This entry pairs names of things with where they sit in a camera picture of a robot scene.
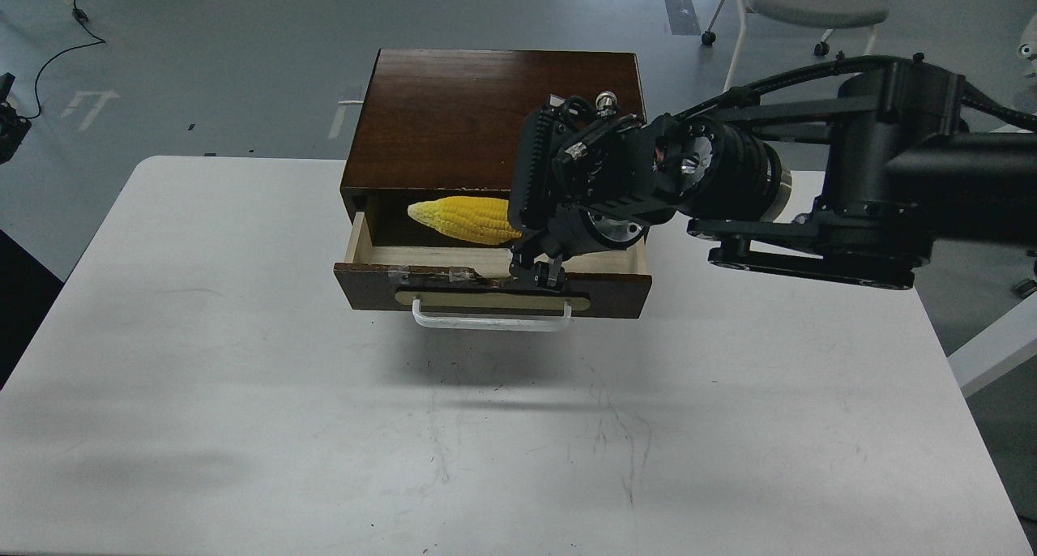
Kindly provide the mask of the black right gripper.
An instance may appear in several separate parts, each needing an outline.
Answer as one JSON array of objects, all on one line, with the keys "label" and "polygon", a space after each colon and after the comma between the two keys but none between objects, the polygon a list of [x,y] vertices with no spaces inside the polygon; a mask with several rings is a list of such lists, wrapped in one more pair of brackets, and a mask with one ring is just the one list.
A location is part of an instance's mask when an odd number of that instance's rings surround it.
[{"label": "black right gripper", "polygon": [[562,291],[566,260],[627,249],[689,213],[712,165],[710,126],[671,116],[646,124],[610,91],[593,101],[549,96],[518,134],[508,220],[522,238],[510,247],[509,275]]}]

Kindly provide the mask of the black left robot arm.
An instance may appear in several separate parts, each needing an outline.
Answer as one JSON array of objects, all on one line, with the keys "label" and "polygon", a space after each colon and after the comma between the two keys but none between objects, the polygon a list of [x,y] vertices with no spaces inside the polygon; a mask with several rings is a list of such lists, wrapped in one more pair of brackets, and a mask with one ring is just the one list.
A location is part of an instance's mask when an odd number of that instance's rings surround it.
[{"label": "black left robot arm", "polygon": [[19,116],[18,110],[8,101],[12,86],[15,86],[15,76],[11,73],[4,73],[1,76],[1,164],[15,157],[15,152],[31,128],[31,120]]}]

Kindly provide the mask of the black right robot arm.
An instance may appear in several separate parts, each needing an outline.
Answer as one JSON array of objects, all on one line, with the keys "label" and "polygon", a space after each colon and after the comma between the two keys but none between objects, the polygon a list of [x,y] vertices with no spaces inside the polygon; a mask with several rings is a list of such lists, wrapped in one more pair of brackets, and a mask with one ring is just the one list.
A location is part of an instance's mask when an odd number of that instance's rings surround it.
[{"label": "black right robot arm", "polygon": [[650,122],[552,98],[523,121],[509,274],[559,293],[578,254],[681,213],[716,267],[907,289],[941,238],[1035,248],[1035,116],[949,70],[860,55]]}]

